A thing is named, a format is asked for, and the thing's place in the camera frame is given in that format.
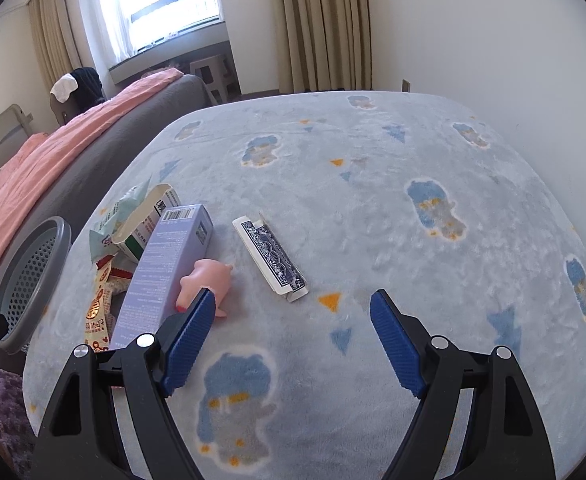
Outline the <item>grey perforated trash basket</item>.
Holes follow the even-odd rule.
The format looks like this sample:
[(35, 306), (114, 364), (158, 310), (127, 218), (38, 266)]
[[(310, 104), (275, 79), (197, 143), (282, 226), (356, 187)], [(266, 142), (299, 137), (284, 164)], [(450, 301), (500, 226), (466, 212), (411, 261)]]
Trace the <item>grey perforated trash basket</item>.
[(25, 351), (56, 290), (71, 248), (72, 229), (54, 216), (28, 234), (2, 276), (0, 313), (8, 334), (0, 348), (12, 356)]

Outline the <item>green white small carton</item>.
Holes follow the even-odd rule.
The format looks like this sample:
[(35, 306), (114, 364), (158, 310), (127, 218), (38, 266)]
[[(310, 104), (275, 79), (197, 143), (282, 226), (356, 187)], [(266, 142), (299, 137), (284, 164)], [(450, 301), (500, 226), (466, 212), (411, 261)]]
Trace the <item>green white small carton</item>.
[(179, 196), (170, 184), (156, 185), (116, 230), (113, 244), (126, 258), (137, 263), (164, 211), (179, 205)]

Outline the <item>white cloth on chair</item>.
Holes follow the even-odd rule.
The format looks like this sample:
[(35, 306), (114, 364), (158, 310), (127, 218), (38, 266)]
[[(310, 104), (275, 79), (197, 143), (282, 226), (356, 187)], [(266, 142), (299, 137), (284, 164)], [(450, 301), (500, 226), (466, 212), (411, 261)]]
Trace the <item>white cloth on chair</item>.
[(52, 85), (49, 93), (57, 102), (64, 104), (77, 89), (78, 81), (71, 73), (66, 73)]

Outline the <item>light blue patterned blanket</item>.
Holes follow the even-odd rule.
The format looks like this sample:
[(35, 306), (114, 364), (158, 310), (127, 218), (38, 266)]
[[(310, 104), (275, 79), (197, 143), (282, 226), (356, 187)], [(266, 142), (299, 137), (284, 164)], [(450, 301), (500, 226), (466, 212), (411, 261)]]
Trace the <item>light blue patterned blanket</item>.
[[(369, 318), (399, 309), (464, 350), (506, 344), (566, 478), (586, 456), (586, 248), (532, 167), (439, 96), (317, 93), (218, 105), (166, 127), (111, 184), (202, 204), (232, 286), (168, 404), (208, 479), (378, 479), (418, 402)], [(287, 302), (232, 221), (263, 219), (308, 294)]]

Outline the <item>chair with dark clothes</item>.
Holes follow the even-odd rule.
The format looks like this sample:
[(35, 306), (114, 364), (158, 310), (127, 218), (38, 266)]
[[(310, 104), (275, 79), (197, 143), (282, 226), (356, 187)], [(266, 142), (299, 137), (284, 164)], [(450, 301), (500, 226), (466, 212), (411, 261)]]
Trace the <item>chair with dark clothes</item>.
[(106, 100), (101, 79), (93, 67), (80, 67), (72, 70), (71, 74), (78, 81), (78, 89), (64, 104), (57, 102), (49, 93), (50, 107), (59, 126), (66, 125), (74, 117)]

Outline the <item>left beige curtain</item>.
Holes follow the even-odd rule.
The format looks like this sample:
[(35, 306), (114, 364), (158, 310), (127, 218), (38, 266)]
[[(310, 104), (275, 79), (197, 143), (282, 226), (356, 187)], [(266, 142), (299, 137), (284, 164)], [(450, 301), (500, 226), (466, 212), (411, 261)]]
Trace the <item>left beige curtain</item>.
[(28, 16), (35, 53), (47, 90), (82, 66), (66, 0), (30, 0)]

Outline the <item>blue playing card box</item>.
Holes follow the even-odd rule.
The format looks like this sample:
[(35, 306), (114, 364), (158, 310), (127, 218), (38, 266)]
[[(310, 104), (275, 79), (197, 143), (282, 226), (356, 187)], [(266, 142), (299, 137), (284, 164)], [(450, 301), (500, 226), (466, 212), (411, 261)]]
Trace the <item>blue playing card box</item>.
[(307, 281), (263, 219), (253, 221), (243, 216), (233, 220), (232, 225), (276, 295), (294, 302), (308, 294)]

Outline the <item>pink pig toy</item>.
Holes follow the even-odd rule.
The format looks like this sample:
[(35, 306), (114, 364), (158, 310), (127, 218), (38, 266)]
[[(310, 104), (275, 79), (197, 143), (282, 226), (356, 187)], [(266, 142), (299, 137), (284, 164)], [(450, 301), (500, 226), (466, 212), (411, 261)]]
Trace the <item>pink pig toy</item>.
[(200, 290), (206, 288), (214, 295), (216, 318), (226, 318), (227, 313), (221, 308), (221, 304), (231, 287), (231, 271), (231, 264), (214, 259), (197, 260), (191, 273), (179, 280), (176, 310), (186, 312)]

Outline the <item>white stool under window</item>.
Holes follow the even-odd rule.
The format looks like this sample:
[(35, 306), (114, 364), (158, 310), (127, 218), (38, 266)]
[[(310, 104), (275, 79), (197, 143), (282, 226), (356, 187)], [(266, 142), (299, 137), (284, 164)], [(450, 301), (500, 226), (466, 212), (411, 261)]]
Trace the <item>white stool under window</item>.
[(225, 55), (216, 54), (190, 63), (190, 73), (197, 75), (218, 102), (229, 101), (229, 88), (237, 85), (235, 73), (229, 67)]

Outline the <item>pink bed cover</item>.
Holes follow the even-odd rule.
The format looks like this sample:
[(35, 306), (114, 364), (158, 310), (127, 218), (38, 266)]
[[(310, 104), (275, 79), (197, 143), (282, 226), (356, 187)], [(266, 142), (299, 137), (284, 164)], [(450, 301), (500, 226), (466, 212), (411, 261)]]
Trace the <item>pink bed cover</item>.
[(0, 168), (0, 258), (24, 220), (92, 142), (140, 104), (180, 79), (171, 67), (141, 78), (50, 134), (37, 133)]

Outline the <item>red patterned snack wrapper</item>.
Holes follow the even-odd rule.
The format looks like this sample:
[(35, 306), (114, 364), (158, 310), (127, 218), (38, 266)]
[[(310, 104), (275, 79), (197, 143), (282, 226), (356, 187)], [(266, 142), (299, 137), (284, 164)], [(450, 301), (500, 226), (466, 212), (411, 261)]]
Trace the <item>red patterned snack wrapper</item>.
[(97, 264), (94, 294), (85, 315), (84, 344), (93, 352), (108, 351), (115, 326), (111, 312), (115, 296), (126, 292), (133, 273), (114, 265), (115, 257), (108, 255)]

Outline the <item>white sheer curtain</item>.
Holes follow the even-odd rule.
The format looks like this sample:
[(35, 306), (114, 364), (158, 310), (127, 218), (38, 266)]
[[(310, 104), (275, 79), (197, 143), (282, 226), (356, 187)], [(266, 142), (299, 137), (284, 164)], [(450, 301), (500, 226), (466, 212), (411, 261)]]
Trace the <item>white sheer curtain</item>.
[(107, 36), (109, 63), (114, 66), (134, 54), (130, 42), (130, 17), (124, 12), (123, 0), (99, 0), (99, 8)]

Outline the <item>purple rectangular box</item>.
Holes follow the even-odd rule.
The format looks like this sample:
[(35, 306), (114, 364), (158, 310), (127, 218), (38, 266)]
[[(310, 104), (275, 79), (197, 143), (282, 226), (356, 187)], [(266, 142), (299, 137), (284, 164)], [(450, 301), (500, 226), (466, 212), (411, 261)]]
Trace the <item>purple rectangular box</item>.
[(214, 232), (202, 204), (169, 208), (148, 241), (118, 311), (111, 347), (121, 349), (144, 333), (155, 333), (176, 311), (179, 281), (206, 256)]

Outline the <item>light green plastic wrapper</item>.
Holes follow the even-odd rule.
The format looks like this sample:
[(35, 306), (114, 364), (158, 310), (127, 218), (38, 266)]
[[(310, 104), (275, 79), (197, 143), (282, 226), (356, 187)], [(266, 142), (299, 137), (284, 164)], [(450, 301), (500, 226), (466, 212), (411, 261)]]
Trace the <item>light green plastic wrapper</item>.
[(104, 257), (114, 256), (118, 248), (113, 237), (133, 211), (142, 203), (148, 193), (150, 180), (147, 179), (130, 188), (118, 200), (102, 211), (100, 219), (89, 230), (89, 254), (92, 263)]

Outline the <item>right beige curtain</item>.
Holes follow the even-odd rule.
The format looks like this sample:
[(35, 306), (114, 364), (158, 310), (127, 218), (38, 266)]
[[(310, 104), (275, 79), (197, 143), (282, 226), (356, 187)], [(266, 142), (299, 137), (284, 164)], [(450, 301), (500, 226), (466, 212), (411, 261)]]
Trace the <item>right beige curtain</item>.
[(282, 93), (372, 88), (369, 0), (272, 0)]

